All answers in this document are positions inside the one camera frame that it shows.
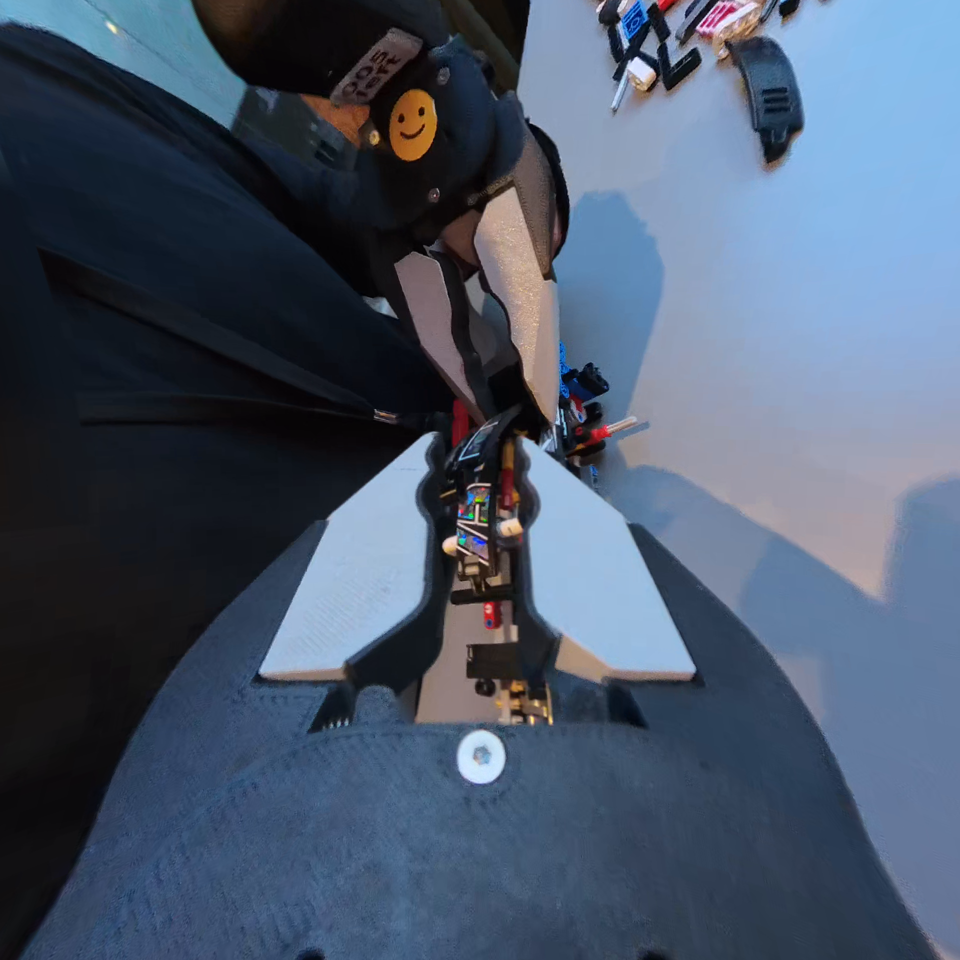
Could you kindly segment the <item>toy brick car model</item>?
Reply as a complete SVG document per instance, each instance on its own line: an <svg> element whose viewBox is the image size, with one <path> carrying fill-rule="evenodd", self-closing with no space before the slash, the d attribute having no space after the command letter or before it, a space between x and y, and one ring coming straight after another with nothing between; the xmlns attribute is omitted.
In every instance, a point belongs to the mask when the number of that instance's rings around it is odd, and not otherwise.
<svg viewBox="0 0 960 960"><path fill-rule="evenodd" d="M558 410L539 446L576 479L582 474L598 491L593 460L610 438L649 428L626 416L607 420L601 402L610 385L598 366L570 366L566 345L558 346ZM550 726L553 698L544 670L524 672L521 641L521 588L527 562L522 558L526 499L518 487L517 453L526 432L517 414L501 414L480 424L464 402L452 408L451 450L440 501L455 517L443 552L456 562L452 606L478 605L486 642L468 644L466 678L475 692L496 705L499 721L513 727Z"/></svg>

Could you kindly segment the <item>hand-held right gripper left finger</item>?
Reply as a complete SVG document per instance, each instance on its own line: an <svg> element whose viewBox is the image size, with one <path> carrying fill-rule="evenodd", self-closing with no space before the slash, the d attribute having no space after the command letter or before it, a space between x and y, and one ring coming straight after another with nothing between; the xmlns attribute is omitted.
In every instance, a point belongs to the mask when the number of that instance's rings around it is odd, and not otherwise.
<svg viewBox="0 0 960 960"><path fill-rule="evenodd" d="M406 690L426 673L442 632L429 506L444 450L441 434L421 436L329 515L259 679Z"/></svg>

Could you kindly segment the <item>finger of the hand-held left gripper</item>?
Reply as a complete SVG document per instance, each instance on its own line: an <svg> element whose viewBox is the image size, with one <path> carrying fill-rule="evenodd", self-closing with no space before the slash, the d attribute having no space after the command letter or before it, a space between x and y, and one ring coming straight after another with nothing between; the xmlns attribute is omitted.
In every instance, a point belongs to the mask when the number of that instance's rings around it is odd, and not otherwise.
<svg viewBox="0 0 960 960"><path fill-rule="evenodd" d="M498 308L485 307L473 329L490 398L497 411L520 407L518 430L545 436L559 409L559 293L541 268L517 188L486 204L474 248L479 282Z"/></svg>
<svg viewBox="0 0 960 960"><path fill-rule="evenodd" d="M393 268L423 352L472 419L485 424L496 403L474 343L473 307L461 270L438 251L412 251Z"/></svg>

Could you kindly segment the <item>person's left hand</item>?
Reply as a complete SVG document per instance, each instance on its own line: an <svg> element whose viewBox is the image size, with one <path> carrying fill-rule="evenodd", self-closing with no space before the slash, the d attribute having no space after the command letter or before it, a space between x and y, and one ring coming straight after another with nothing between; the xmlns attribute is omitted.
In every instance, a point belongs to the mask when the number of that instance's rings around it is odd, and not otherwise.
<svg viewBox="0 0 960 960"><path fill-rule="evenodd" d="M478 211L467 211L441 231L436 243L436 250L451 258L466 279L479 270L474 238L480 220Z"/></svg>

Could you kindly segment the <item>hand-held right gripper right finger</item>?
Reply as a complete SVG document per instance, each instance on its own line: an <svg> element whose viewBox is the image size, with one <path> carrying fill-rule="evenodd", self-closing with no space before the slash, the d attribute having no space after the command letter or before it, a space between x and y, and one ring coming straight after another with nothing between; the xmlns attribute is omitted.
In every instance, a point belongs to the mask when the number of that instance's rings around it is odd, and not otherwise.
<svg viewBox="0 0 960 960"><path fill-rule="evenodd" d="M532 441L517 453L530 605L558 671L594 683L688 682L696 673L624 516Z"/></svg>

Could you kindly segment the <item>black curved brick panel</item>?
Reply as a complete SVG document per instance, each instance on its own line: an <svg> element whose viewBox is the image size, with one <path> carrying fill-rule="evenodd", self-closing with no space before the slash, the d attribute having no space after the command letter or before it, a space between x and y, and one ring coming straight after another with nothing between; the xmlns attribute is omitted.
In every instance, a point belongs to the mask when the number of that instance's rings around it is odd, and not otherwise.
<svg viewBox="0 0 960 960"><path fill-rule="evenodd" d="M765 35L727 42L726 49L746 91L763 163L779 164L806 126L792 62L783 47Z"/></svg>

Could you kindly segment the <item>pile of loose toy bricks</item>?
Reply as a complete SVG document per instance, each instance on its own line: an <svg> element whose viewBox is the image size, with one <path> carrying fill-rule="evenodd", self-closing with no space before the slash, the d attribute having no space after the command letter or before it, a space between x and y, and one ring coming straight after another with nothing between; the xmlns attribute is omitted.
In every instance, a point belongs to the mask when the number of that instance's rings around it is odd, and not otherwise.
<svg viewBox="0 0 960 960"><path fill-rule="evenodd" d="M792 18L799 2L688 2L677 28L667 20L672 1L598 2L598 23L606 31L616 85L609 112L616 115L631 92L646 97L656 87L674 90L702 63L702 54L688 44L710 45L720 63L732 56L735 42L752 39L778 14Z"/></svg>

